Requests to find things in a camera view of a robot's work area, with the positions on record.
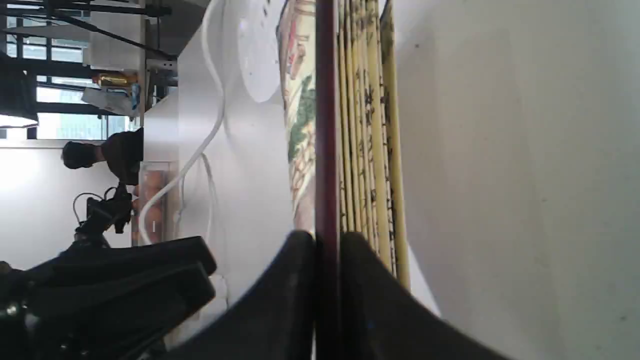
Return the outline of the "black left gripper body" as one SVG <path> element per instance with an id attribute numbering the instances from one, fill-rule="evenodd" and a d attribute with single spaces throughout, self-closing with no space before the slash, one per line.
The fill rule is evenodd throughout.
<path id="1" fill-rule="evenodd" d="M 144 350 L 36 350 L 35 289 L 30 269 L 1 278 L 1 358 L 3 360 L 137 360 Z"/>

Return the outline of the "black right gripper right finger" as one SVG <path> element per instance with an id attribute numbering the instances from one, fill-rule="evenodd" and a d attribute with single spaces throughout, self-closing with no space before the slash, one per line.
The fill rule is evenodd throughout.
<path id="1" fill-rule="evenodd" d="M 358 232 L 340 238 L 343 348 L 348 360 L 502 360 L 420 304 Z"/>

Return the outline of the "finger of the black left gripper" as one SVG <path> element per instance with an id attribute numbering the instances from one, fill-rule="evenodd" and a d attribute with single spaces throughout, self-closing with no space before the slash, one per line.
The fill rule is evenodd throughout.
<path id="1" fill-rule="evenodd" d="M 30 269 L 30 289 L 93 285 L 184 264 L 200 264 L 207 275 L 218 268 L 200 236 L 126 248 L 74 244 Z"/>
<path id="2" fill-rule="evenodd" d="M 56 265 L 35 284 L 37 351 L 144 351 L 215 297 L 199 262 Z"/>

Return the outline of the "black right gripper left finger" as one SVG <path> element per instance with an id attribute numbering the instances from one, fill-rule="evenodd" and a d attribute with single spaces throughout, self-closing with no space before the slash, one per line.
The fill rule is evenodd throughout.
<path id="1" fill-rule="evenodd" d="M 313 349 L 316 243 L 292 231 L 261 277 L 172 360 L 309 360 Z"/>

